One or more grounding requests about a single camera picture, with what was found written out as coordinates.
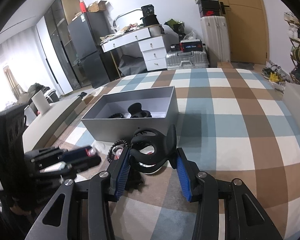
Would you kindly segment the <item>dark flower bouquet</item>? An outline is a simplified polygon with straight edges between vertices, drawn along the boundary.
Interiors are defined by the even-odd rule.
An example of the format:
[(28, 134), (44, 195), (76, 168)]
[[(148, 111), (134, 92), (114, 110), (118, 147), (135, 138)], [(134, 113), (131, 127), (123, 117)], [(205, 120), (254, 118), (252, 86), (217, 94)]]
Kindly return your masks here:
[(179, 40), (183, 40), (186, 36), (184, 22), (170, 19), (164, 25), (169, 26), (178, 35)]

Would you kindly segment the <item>small red-capped clear bottle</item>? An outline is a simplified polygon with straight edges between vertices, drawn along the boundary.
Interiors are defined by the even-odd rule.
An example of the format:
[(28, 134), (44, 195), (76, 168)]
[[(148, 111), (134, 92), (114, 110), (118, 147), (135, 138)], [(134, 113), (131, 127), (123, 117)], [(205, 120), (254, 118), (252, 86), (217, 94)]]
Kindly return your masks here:
[(87, 147), (85, 150), (88, 157), (92, 157), (96, 154), (96, 150), (93, 147)]

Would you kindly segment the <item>black refrigerator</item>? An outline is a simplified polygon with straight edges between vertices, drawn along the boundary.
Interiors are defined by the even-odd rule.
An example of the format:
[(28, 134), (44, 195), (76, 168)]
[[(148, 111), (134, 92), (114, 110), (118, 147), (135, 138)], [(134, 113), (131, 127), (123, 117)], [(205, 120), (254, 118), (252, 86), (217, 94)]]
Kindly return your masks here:
[(113, 60), (101, 48), (101, 37), (110, 33), (104, 13), (84, 12), (68, 25), (68, 30), (92, 87), (113, 81), (116, 78)]

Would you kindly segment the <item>silver suitcase lying flat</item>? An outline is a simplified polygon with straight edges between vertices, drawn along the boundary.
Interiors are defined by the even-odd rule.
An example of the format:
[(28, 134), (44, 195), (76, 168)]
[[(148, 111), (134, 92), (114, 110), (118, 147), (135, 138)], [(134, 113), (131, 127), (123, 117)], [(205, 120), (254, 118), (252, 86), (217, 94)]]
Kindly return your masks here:
[(209, 61), (205, 51), (170, 52), (166, 55), (167, 69), (208, 68)]

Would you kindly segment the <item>grey open storage box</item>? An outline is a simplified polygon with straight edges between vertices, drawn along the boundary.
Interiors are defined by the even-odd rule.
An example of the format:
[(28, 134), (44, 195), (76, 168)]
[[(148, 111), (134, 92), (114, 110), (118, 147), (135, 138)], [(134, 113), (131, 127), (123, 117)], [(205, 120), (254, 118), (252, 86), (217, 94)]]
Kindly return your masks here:
[[(128, 107), (136, 102), (151, 118), (130, 118)], [(139, 128), (154, 128), (166, 134), (178, 119), (175, 88), (157, 87), (106, 94), (87, 111), (81, 121), (97, 141), (130, 140)]]

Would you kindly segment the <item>black red flat box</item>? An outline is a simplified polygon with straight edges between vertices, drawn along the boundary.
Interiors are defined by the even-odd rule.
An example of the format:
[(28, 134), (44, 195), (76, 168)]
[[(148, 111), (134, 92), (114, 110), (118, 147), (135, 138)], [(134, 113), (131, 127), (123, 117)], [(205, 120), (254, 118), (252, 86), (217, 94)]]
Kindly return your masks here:
[(170, 45), (170, 50), (181, 51), (183, 53), (203, 51), (203, 43), (201, 40), (182, 40), (178, 44)]

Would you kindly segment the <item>plaid bed cover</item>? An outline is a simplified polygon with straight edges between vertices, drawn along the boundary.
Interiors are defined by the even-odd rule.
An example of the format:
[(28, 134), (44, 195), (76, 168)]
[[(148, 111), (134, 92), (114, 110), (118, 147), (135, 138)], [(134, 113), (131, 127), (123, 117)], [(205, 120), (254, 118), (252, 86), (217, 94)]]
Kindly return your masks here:
[[(300, 129), (281, 95), (245, 69), (181, 69), (115, 80), (93, 92), (173, 86), (178, 145), (215, 178), (240, 178), (284, 239), (300, 237)], [(117, 239), (190, 239), (197, 204), (183, 197), (177, 172), (164, 166), (139, 190), (111, 204)]]

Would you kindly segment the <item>white upright suitcase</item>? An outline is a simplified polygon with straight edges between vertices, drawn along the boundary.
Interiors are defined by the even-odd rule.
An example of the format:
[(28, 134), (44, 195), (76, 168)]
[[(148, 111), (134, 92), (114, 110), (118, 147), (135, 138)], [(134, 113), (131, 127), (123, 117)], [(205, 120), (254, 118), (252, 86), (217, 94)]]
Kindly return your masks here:
[(226, 18), (204, 16), (200, 19), (200, 23), (210, 67), (217, 67), (218, 62), (230, 62), (230, 42)]

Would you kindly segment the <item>white paper roll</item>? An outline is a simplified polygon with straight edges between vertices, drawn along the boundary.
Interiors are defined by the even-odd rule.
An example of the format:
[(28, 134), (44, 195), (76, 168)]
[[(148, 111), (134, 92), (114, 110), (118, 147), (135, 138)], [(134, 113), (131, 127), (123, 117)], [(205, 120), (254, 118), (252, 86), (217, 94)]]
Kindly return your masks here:
[(32, 97), (32, 101), (41, 115), (45, 114), (50, 109), (50, 104), (41, 90)]

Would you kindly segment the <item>shoe rack with shoes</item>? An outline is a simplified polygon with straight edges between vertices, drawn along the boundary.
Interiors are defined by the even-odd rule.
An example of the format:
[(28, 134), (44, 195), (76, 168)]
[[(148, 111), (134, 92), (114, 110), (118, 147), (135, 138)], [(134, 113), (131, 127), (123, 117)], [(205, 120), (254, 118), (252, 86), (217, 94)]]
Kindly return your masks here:
[(285, 12), (284, 20), (288, 23), (288, 37), (292, 44), (290, 58), (294, 69), (290, 72), (290, 77), (300, 85), (300, 21), (292, 12)]

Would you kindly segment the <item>black nike shoe box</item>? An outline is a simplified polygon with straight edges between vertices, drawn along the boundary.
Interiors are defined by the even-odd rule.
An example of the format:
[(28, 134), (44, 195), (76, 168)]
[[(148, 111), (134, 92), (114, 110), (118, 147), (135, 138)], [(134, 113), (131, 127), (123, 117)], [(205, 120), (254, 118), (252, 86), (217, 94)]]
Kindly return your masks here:
[(196, 2), (201, 17), (222, 16), (221, 6), (218, 0), (199, 0)]

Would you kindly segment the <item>black round hair claw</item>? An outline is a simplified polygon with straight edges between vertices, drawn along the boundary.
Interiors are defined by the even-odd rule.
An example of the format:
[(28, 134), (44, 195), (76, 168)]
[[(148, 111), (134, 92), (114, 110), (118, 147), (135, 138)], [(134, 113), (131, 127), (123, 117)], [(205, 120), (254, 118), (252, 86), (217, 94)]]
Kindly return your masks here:
[(167, 134), (154, 128), (140, 128), (134, 132), (130, 142), (129, 162), (132, 168), (153, 174), (166, 163), (177, 167), (177, 134), (175, 124), (171, 124)]

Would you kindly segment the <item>wooden door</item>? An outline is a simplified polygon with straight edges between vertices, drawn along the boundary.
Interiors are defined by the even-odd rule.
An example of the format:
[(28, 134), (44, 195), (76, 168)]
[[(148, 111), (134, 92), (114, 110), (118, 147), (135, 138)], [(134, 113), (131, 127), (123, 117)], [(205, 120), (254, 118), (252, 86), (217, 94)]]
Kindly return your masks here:
[(265, 64), (268, 22), (263, 0), (219, 0), (228, 25), (232, 62)]

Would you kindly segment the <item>glass display cabinet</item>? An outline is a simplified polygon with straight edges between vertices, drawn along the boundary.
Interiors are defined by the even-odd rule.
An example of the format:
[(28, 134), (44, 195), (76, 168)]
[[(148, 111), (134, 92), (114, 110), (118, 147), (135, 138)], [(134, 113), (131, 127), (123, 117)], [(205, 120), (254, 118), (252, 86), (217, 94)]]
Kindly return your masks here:
[(78, 77), (77, 53), (68, 25), (80, 11), (80, 0), (55, 0), (44, 14), (57, 59), (73, 90), (81, 88), (82, 83)]

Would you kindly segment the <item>white desk with drawers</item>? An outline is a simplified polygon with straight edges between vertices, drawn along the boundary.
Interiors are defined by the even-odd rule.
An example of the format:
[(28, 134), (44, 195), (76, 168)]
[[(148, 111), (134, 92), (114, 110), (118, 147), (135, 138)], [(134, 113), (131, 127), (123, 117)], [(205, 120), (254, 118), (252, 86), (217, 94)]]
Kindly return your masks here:
[(155, 24), (110, 38), (101, 43), (104, 52), (138, 43), (149, 72), (167, 69), (166, 55), (170, 48), (168, 35), (162, 25)]

